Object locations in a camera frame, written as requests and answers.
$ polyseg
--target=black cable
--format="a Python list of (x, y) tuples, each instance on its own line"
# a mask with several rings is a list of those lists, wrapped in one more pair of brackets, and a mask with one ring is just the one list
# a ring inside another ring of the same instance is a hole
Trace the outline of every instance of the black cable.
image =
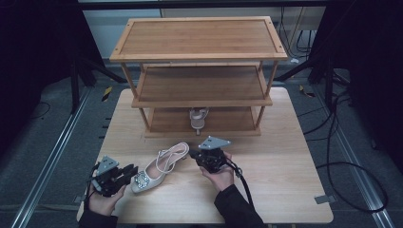
[[(377, 212), (380, 212), (380, 211), (382, 211), (382, 210), (384, 210), (386, 208), (386, 206), (388, 205), (388, 202), (389, 202), (389, 197), (388, 197), (388, 194), (386, 193), (385, 189), (382, 187), (381, 183), (379, 182), (379, 180), (374, 176), (374, 174), (372, 174), (369, 170), (365, 169), (364, 167), (362, 167), (360, 165), (357, 165), (357, 164), (354, 164), (354, 163), (345, 162), (345, 161), (330, 162), (330, 139), (331, 139), (331, 134), (332, 134), (332, 128), (334, 127), (334, 124), (336, 122), (336, 107), (337, 107), (337, 104), (338, 104), (338, 99), (341, 98), (344, 95), (345, 95), (345, 93), (340, 94), (339, 96), (336, 97), (336, 99), (333, 102), (332, 110), (334, 112), (334, 117), (333, 117), (333, 120), (332, 120), (332, 123), (331, 123), (331, 126), (330, 126), (330, 130), (329, 130), (329, 133), (328, 133), (327, 146), (326, 146), (326, 163), (317, 166), (317, 169), (322, 168), (322, 167), (327, 168), (327, 176), (328, 176), (328, 179), (329, 179), (329, 183), (331, 184), (331, 186), (332, 186), (333, 190), (335, 191), (335, 193), (342, 200), (344, 200), (347, 204), (352, 206), (354, 209), (362, 211), (362, 212), (377, 213)], [(377, 208), (377, 209), (374, 209), (374, 210), (366, 209), (366, 208), (362, 208), (362, 207), (359, 207), (359, 206), (353, 204), (352, 202), (348, 201), (343, 195), (341, 195), (341, 193), (335, 188), (335, 184), (333, 183), (332, 176), (330, 174), (330, 166), (331, 165), (336, 165), (336, 164), (348, 164), (348, 165), (352, 165), (352, 166), (354, 166), (356, 168), (359, 168), (359, 169), (365, 171), (376, 182), (376, 184), (378, 184), (379, 189), (382, 191), (382, 194), (384, 196), (383, 205), (381, 207)]]
[[(338, 126), (339, 126), (339, 124), (338, 124), (338, 119), (337, 119), (337, 126), (335, 127), (335, 130), (332, 132), (332, 134), (331, 134), (331, 136), (330, 136), (330, 137), (333, 137), (333, 136), (335, 135), (335, 133), (336, 133), (336, 132), (337, 132), (337, 130), (338, 130)], [(306, 142), (322, 141), (322, 140), (327, 140), (327, 139), (329, 139), (329, 137), (320, 138), (320, 139), (311, 139), (311, 140), (306, 140)]]
[(311, 36), (312, 36), (312, 31), (309, 31), (309, 38), (308, 38), (308, 48), (307, 48), (307, 54), (305, 55), (305, 60), (308, 60), (309, 53), (311, 53)]
[[(290, 42), (288, 40), (288, 37), (287, 37), (287, 33), (285, 32), (285, 26), (283, 24), (283, 19), (284, 19), (284, 7), (281, 7), (281, 16), (280, 16), (280, 22), (279, 22), (279, 26), (278, 26), (278, 37), (279, 37), (279, 39), (281, 40), (281, 42), (283, 43), (285, 49), (288, 51), (288, 53), (290, 54), (291, 57), (296, 58), (296, 59), (305, 57), (305, 56), (299, 56), (299, 55), (296, 55), (296, 54), (293, 53), (293, 51), (291, 49), (291, 44), (290, 44)], [(284, 42), (282, 40), (282, 38), (281, 38), (281, 28), (284, 31), (285, 39), (286, 39), (287, 42)]]
[(337, 72), (335, 70), (333, 70), (333, 79), (332, 82), (340, 87), (344, 87), (344, 86), (349, 86), (350, 82), (343, 78), (342, 76), (340, 76), (339, 74), (337, 74)]
[[(347, 91), (344, 91), (340, 95), (338, 95), (337, 97), (342, 97), (342, 96), (344, 96), (346, 94), (347, 94)], [(326, 118), (326, 120), (324, 122), (322, 122), (319, 126), (304, 132), (303, 134), (304, 135), (310, 134), (310, 133), (320, 129), (322, 126), (324, 126), (330, 120), (330, 118), (334, 115), (334, 112), (336, 111), (336, 105), (332, 105), (332, 107), (330, 109), (330, 114), (329, 114), (329, 116)]]
[(311, 36), (312, 36), (312, 31), (309, 31), (309, 38), (308, 38), (308, 46), (307, 47), (300, 47), (299, 41), (302, 40), (302, 34), (303, 34), (303, 30), (299, 32), (299, 36), (297, 38), (297, 50), (299, 52), (303, 52), (303, 53), (309, 53), (311, 52)]
[(323, 108), (323, 106), (322, 106), (322, 107), (319, 107), (319, 108), (317, 108), (317, 109), (311, 110), (311, 111), (307, 111), (307, 112), (305, 112), (305, 113), (302, 113), (302, 114), (297, 115), (297, 117), (305, 116), (305, 115), (307, 115), (307, 114), (310, 114), (310, 113), (319, 111), (319, 110), (322, 109), (322, 108)]
[(47, 106), (48, 106), (48, 110), (46, 110), (45, 113), (43, 113), (43, 114), (41, 114), (41, 115), (34, 116), (34, 117), (30, 117), (31, 120), (33, 120), (33, 119), (38, 119), (38, 118), (40, 118), (40, 117), (43, 117), (43, 116), (45, 116), (45, 115), (50, 111), (50, 104), (49, 104), (49, 103), (40, 102), (39, 104), (47, 105)]
[(237, 177), (240, 178), (240, 180), (242, 181), (242, 184), (243, 184), (243, 187), (245, 188), (245, 192), (246, 192), (246, 196), (248, 198), (249, 204), (252, 206), (253, 209), (255, 209), (255, 205), (253, 204), (253, 201), (252, 201), (252, 195), (251, 195), (251, 192), (249, 190), (249, 186), (248, 186), (245, 178), (242, 175), (242, 170), (235, 163), (233, 163), (231, 160), (229, 160), (228, 158), (227, 158), (227, 160), (229, 162), (227, 161), (226, 164), (228, 166), (230, 166), (232, 169), (234, 169)]
[(92, 176), (94, 174), (94, 171), (96, 169), (98, 169), (98, 167), (100, 166), (99, 163), (97, 163), (96, 165), (94, 165), (91, 169), (91, 173), (89, 174), (88, 177), (88, 181), (86, 182), (86, 198), (84, 199), (84, 209), (88, 210), (89, 209), (89, 198), (92, 196), (92, 194), (95, 193), (95, 191), (93, 191), (92, 193), (89, 193), (89, 189), (91, 187), (91, 181), (92, 181)]

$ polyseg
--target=black curtain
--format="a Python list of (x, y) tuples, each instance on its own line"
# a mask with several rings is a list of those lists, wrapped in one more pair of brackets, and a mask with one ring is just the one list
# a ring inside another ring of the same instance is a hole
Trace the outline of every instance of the black curtain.
[(401, 0), (354, 0), (327, 7), (310, 58), (310, 82), (350, 70), (350, 94), (374, 144), (403, 172), (403, 7)]
[[(0, 156), (29, 120), (43, 88), (69, 77), (78, 57), (104, 65), (80, 10), (58, 8), (53, 0), (0, 0)], [(86, 84), (94, 84), (91, 68), (84, 69)]]

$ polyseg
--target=shoe strap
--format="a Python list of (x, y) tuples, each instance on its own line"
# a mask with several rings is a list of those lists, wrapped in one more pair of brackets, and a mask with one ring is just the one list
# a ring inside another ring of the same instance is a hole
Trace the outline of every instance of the shoe strap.
[(171, 152), (171, 149), (172, 149), (172, 148), (170, 148), (170, 149), (168, 149), (168, 150), (160, 150), (160, 151), (158, 152), (158, 157), (157, 157), (157, 159), (156, 159), (156, 166), (157, 166), (158, 171), (160, 171), (160, 172), (162, 172), (162, 173), (165, 173), (165, 174), (168, 174), (168, 173), (172, 172), (172, 170), (174, 170), (176, 161), (170, 163), (172, 156), (173, 156), (173, 155), (181, 155), (181, 154), (183, 154), (183, 153), (186, 153), (185, 151), (183, 151), (183, 152), (181, 152), (181, 153), (179, 153), (179, 152), (171, 153), (171, 154), (169, 155), (168, 159), (166, 160), (166, 163), (165, 163), (165, 166), (163, 167), (163, 170), (161, 170), (160, 167), (159, 167), (159, 165), (158, 165), (158, 164), (159, 164), (159, 161), (160, 161), (160, 158), (163, 158), (166, 153)]
[(196, 111), (194, 108), (190, 109), (190, 120), (204, 120), (208, 114), (208, 107)]

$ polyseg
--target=wooden shelf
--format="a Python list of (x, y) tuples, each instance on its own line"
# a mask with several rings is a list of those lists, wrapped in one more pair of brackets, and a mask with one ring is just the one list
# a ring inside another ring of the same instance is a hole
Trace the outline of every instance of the wooden shelf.
[(259, 64), (144, 65), (132, 107), (272, 105)]
[(207, 137), (214, 136), (259, 136), (260, 128), (255, 126), (255, 107), (211, 107), (205, 119), (200, 136), (190, 125), (189, 108), (150, 108), (149, 130), (144, 136), (162, 137)]
[(112, 62), (286, 60), (270, 17), (133, 18)]
[[(210, 108), (202, 137), (228, 137), (260, 135), (278, 61), (287, 58), (270, 17), (192, 17), (129, 19), (110, 61), (122, 65), (146, 137), (196, 136), (191, 107)], [(268, 82), (263, 61), (273, 61)], [(130, 62), (142, 71), (137, 87)]]

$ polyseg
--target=metal rail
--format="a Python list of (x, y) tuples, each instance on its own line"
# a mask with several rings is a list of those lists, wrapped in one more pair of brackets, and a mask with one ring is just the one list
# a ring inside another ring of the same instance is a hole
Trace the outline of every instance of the metal rail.
[(260, 7), (326, 7), (349, 4), (352, 0), (204, 0), (204, 1), (139, 1), (139, 2), (91, 2), (61, 3), (63, 9), (80, 10), (146, 10), (146, 9), (194, 9), (194, 8), (260, 8)]
[(39, 199), (42, 197), (42, 194), (47, 187), (48, 181), (50, 180), (51, 175), (53, 174), (54, 169), (63, 154), (63, 151), (66, 147), (66, 144), (71, 136), (71, 133), (77, 124), (78, 119), (86, 105), (87, 97), (89, 92), (91, 91), (90, 87), (86, 87), (84, 94), (81, 98), (81, 104), (78, 106), (78, 109), (75, 113), (72, 113), (67, 120), (65, 128), (62, 131), (57, 143), (53, 147), (47, 162), (45, 163), (36, 183), (33, 185), (32, 189), (29, 192), (26, 200), (23, 205), (19, 209), (17, 215), (14, 218), (14, 221), (11, 225), (12, 228), (16, 227), (26, 227), (30, 217), (32, 216), (36, 206), (38, 205)]
[[(320, 95), (318, 96), (320, 103), (323, 106), (326, 106), (322, 99), (323, 97), (322, 92), (316, 86), (313, 86), (313, 89), (316, 94)], [(330, 114), (327, 108), (324, 108), (324, 112), (326, 115)], [(347, 140), (347, 137), (345, 136), (340, 126), (337, 128), (336, 131), (336, 139), (346, 161), (362, 166), (359, 161), (359, 158), (356, 156), (353, 148), (350, 146), (349, 141)], [(380, 196), (377, 194), (375, 187), (371, 182), (371, 179), (368, 177), (368, 175), (365, 172), (358, 170), (356, 168), (352, 168), (351, 172), (368, 207), (372, 210), (380, 208), (382, 206), (382, 200)], [(386, 209), (378, 213), (373, 213), (373, 218), (376, 225), (379, 228), (395, 227)]]

